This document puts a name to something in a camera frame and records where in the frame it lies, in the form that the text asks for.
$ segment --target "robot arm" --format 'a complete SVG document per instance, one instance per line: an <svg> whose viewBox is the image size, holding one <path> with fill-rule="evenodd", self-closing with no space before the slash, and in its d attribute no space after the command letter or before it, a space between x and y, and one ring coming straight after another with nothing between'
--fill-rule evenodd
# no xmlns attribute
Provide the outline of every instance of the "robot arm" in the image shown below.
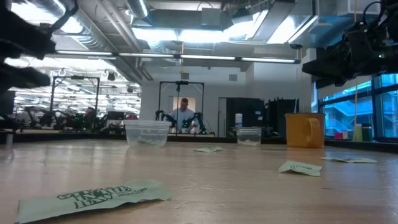
<svg viewBox="0 0 398 224"><path fill-rule="evenodd" d="M46 54L55 53L55 42L51 40L55 30L61 28L78 10L77 0L74 8L67 9L65 14L46 30L29 24L17 14L11 12L4 4L0 4L0 27L6 32L0 32L0 75L2 82L0 94L11 87L35 88L50 85L50 78L32 67L17 68L4 63L5 58L19 58L22 54L43 59Z"/></svg>
<svg viewBox="0 0 398 224"><path fill-rule="evenodd" d="M380 14L367 22L366 11L375 3L381 4ZM345 30L341 41L327 47L322 58L303 64L302 71L333 80L336 85L342 85L356 75L398 72L398 45L386 44L386 34L398 42L398 2L373 2L363 14L362 21Z"/></svg>
<svg viewBox="0 0 398 224"><path fill-rule="evenodd" d="M205 125L203 124L203 115L201 112L194 113L190 118L182 121L182 128L189 128L192 121L198 120L199 123L199 134L207 134Z"/></svg>
<svg viewBox="0 0 398 224"><path fill-rule="evenodd" d="M176 120L173 117L171 117L169 114L167 114L166 112L164 112L162 110L156 111L156 113L155 113L155 121L159 121L159 120L163 121L165 117L166 117L167 121L170 121L172 123L172 125L170 127L171 128L175 128L177 122L176 122Z"/></svg>

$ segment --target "man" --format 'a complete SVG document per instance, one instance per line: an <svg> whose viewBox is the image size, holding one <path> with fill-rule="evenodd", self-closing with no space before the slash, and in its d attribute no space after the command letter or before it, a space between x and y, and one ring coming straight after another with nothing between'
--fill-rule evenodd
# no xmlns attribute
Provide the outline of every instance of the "man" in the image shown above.
<svg viewBox="0 0 398 224"><path fill-rule="evenodd" d="M188 109L188 99L182 98L180 102L180 108L173 110L173 112L170 114L170 116L177 121L177 131L182 130L182 121L190 118L194 113L195 112ZM188 128L189 131L197 126L196 122L197 119L195 119L195 122L189 126Z"/></svg>

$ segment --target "wooden table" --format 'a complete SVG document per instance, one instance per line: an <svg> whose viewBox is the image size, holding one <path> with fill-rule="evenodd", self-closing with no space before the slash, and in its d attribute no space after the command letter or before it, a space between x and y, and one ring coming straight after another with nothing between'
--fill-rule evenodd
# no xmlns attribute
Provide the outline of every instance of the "wooden table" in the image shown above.
<svg viewBox="0 0 398 224"><path fill-rule="evenodd" d="M193 151L204 146L226 150ZM161 149L127 150L125 141L110 140L15 144L13 154L0 152L1 223L16 219L19 199L132 179L158 180L173 197L39 223L398 223L395 154L181 142ZM379 162L343 164L320 156ZM323 166L322 175L278 173L287 159Z"/></svg>

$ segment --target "sugar packet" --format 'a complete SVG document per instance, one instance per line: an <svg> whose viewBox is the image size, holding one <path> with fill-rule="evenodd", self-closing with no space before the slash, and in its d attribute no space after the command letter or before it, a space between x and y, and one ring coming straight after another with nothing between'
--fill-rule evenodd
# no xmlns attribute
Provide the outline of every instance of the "sugar packet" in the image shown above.
<svg viewBox="0 0 398 224"><path fill-rule="evenodd" d="M348 159L340 159L340 158L335 158L335 157L321 157L321 159L324 160L329 160L329 161L337 161L337 162L357 162L357 163L375 163L377 161L373 159L367 159L367 158L348 158Z"/></svg>
<svg viewBox="0 0 398 224"><path fill-rule="evenodd" d="M194 149L196 152L220 152L222 150L222 147L203 147L200 149Z"/></svg>
<svg viewBox="0 0 398 224"><path fill-rule="evenodd" d="M19 201L16 223L100 208L114 208L124 203L168 200L171 194L156 180L133 180L124 185L81 190Z"/></svg>
<svg viewBox="0 0 398 224"><path fill-rule="evenodd" d="M306 164L303 162L287 161L280 168L279 172L294 171L314 177L321 176L321 166Z"/></svg>

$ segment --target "window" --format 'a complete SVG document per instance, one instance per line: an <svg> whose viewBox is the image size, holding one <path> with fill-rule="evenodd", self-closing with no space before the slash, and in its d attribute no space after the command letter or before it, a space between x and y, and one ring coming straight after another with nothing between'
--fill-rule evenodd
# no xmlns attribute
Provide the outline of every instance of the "window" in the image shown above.
<svg viewBox="0 0 398 224"><path fill-rule="evenodd" d="M398 91L383 93L381 98L384 137L398 138Z"/></svg>
<svg viewBox="0 0 398 224"><path fill-rule="evenodd" d="M358 85L358 93L365 92L365 91L371 91L371 81L364 82L362 84ZM327 96L323 99L323 101L328 101L328 100L334 100L343 96L350 96L355 94L355 86L348 88L346 90L340 91L338 93L335 93L333 95Z"/></svg>
<svg viewBox="0 0 398 224"><path fill-rule="evenodd" d="M355 100L325 105L325 135L334 136L335 133L353 131ZM371 96L358 98L356 122L357 124L372 124L373 104Z"/></svg>
<svg viewBox="0 0 398 224"><path fill-rule="evenodd" d="M398 84L398 74L381 75L381 86L391 86Z"/></svg>

